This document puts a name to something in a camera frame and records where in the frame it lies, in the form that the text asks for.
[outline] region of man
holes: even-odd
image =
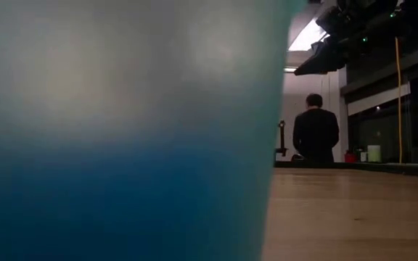
[[[307,111],[296,117],[293,144],[297,151],[312,162],[334,162],[333,147],[340,139],[335,114],[322,109],[322,97],[309,94]]]

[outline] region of red object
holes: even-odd
[[[353,153],[346,152],[345,154],[345,162],[346,163],[354,163],[357,162],[357,157]]]

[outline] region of short dark hair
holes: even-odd
[[[317,106],[319,108],[322,108],[322,105],[324,105],[322,96],[320,96],[320,94],[309,94],[306,98],[306,103],[308,106]]]

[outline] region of black jacket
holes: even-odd
[[[295,120],[293,144],[307,160],[333,162],[333,147],[340,139],[335,114],[324,109],[310,109]]]

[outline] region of yellow cable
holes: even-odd
[[[403,128],[402,128],[402,114],[401,114],[401,63],[399,62],[399,40],[395,38],[396,43],[396,65],[398,66],[398,132],[399,132],[399,164],[403,163]]]

